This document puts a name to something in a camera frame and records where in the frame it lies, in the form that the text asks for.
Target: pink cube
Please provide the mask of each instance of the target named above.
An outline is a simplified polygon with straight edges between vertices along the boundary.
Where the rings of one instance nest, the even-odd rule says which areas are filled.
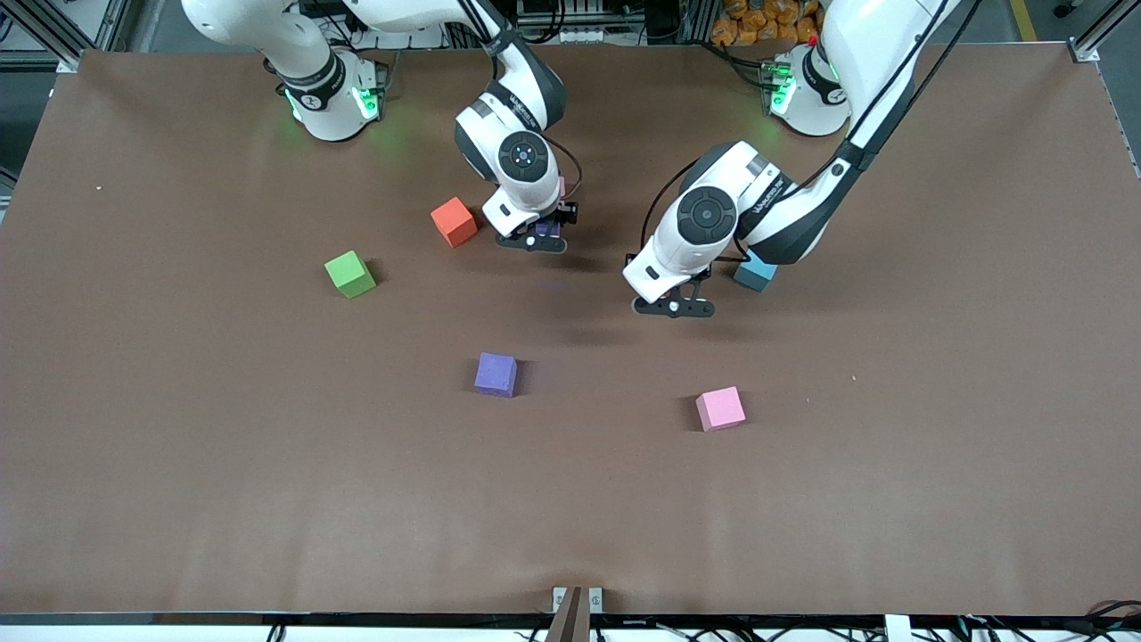
[[[697,414],[702,416],[702,430],[720,431],[744,423],[745,409],[741,407],[737,387],[707,392],[697,398]]]

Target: pile of orange blocks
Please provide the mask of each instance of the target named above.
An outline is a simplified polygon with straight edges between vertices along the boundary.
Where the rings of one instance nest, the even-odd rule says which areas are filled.
[[[713,23],[714,44],[752,44],[778,38],[808,42],[824,27],[819,0],[722,0],[727,17]]]

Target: concrete floor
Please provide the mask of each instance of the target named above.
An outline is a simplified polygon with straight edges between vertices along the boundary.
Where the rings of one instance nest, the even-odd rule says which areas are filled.
[[[982,0],[963,42],[1017,42],[1021,40],[1011,2]],[[1085,0],[1071,15],[1057,18],[1058,0],[1027,0],[1026,9],[1039,40],[1065,40],[1081,34],[1110,0]],[[964,0],[936,32],[936,42],[946,42],[966,14]],[[1102,46],[1100,68],[1124,133],[1141,148],[1141,9],[1134,11]],[[249,50],[218,44],[200,34],[183,14],[178,0],[149,0],[137,22],[131,49],[164,52],[229,52]],[[32,136],[48,100],[52,74],[0,73],[0,165],[16,171],[24,163]],[[1123,162],[1131,162],[1123,154]]]

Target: blue cube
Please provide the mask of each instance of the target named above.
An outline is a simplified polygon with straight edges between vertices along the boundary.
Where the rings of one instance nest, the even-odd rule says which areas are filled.
[[[751,290],[763,291],[769,281],[776,276],[777,266],[761,260],[753,250],[748,250],[748,260],[737,266],[733,277]]]
[[[518,369],[513,357],[484,352],[479,356],[476,390],[492,397],[515,397],[515,376]]]

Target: orange foam block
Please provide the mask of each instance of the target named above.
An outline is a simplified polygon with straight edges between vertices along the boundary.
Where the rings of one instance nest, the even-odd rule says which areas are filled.
[[[452,198],[434,209],[431,219],[453,247],[476,235],[476,219],[460,198]]]

